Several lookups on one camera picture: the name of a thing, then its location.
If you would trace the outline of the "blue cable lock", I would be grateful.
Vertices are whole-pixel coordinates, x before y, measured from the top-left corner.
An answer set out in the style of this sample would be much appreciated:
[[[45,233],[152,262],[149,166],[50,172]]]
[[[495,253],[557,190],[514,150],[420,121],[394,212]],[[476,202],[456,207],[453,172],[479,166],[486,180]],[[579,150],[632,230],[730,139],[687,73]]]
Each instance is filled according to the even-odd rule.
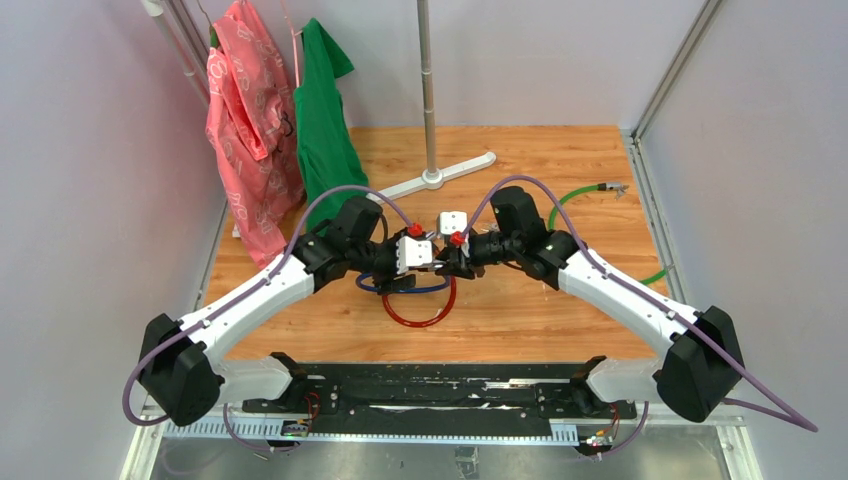
[[[433,293],[449,288],[451,276],[440,275],[440,267],[429,267],[427,269],[410,270],[405,274],[398,274],[394,264],[374,265],[351,265],[350,271],[355,272],[357,277],[355,284],[361,290],[380,296],[390,294],[424,294]],[[441,277],[440,283],[429,286],[418,286],[415,273],[427,272]]]

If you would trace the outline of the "red cable lock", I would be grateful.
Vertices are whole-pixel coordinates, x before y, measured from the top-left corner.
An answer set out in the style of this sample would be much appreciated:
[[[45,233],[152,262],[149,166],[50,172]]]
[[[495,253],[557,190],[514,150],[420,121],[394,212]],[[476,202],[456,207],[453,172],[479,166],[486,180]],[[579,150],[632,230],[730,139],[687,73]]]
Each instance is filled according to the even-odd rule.
[[[454,310],[458,284],[453,277],[382,298],[385,313],[407,328],[424,329],[444,321]]]

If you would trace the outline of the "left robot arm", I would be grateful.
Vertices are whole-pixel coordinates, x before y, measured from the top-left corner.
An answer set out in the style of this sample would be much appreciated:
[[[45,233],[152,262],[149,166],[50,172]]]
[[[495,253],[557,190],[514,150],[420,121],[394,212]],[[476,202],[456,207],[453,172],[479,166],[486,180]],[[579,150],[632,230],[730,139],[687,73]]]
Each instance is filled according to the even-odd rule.
[[[352,196],[333,219],[292,240],[264,270],[218,301],[177,320],[165,313],[151,319],[125,388],[140,384],[163,418],[177,426],[243,400],[267,399],[283,413],[298,411],[307,389],[295,379],[293,361],[226,356],[272,316],[350,271],[370,274],[382,294],[411,285],[411,270],[432,263],[433,245],[415,223],[382,242],[372,241],[382,215],[380,204]]]

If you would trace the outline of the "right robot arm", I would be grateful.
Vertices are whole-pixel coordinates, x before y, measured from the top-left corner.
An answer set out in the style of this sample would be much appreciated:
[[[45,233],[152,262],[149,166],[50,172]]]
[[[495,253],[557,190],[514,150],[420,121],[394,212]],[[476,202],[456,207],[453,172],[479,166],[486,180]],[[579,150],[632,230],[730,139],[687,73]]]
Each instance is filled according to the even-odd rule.
[[[653,359],[595,356],[570,379],[573,408],[596,417],[618,401],[665,404],[701,423],[741,379],[743,356],[731,316],[699,311],[624,274],[563,230],[546,228],[531,195],[518,186],[490,198],[497,230],[475,233],[464,212],[442,212],[441,275],[475,279],[489,265],[514,262],[528,277],[577,297],[640,337]]]

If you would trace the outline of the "white clothes rack stand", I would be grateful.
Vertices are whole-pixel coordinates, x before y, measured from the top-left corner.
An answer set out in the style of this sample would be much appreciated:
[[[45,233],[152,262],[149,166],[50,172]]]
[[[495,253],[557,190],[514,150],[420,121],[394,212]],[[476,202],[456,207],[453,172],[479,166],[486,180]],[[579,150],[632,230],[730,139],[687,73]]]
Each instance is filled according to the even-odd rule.
[[[418,0],[416,7],[423,97],[426,168],[418,177],[379,191],[380,194],[391,200],[406,197],[423,190],[440,189],[446,182],[488,168],[497,160],[496,154],[488,151],[480,156],[445,168],[440,168],[438,166],[429,2],[427,0]]]

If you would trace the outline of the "green t-shirt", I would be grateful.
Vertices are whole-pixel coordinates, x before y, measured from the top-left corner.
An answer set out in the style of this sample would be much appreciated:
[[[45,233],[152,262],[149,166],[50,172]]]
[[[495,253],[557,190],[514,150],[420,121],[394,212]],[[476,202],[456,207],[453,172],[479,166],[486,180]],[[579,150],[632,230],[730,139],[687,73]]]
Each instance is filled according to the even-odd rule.
[[[303,66],[294,91],[298,162],[307,200],[369,179],[352,143],[337,80],[354,71],[347,54],[315,18],[303,27]]]

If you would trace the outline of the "pink patterned garment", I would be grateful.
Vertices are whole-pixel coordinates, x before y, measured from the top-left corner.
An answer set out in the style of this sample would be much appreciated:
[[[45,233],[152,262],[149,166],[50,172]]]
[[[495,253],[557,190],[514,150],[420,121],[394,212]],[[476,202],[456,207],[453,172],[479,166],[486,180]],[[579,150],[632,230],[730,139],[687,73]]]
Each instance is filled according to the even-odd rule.
[[[284,60],[248,1],[213,24],[206,136],[230,212],[253,262],[266,267],[287,240],[280,222],[304,201],[293,92]]]

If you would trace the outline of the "aluminium frame rail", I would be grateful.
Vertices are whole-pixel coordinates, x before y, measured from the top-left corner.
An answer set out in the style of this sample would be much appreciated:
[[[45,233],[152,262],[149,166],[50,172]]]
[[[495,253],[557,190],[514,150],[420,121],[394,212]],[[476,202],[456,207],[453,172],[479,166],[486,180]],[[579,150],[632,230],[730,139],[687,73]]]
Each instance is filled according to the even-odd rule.
[[[572,364],[306,366],[278,400],[140,428],[125,479],[759,479],[743,417],[581,407]]]

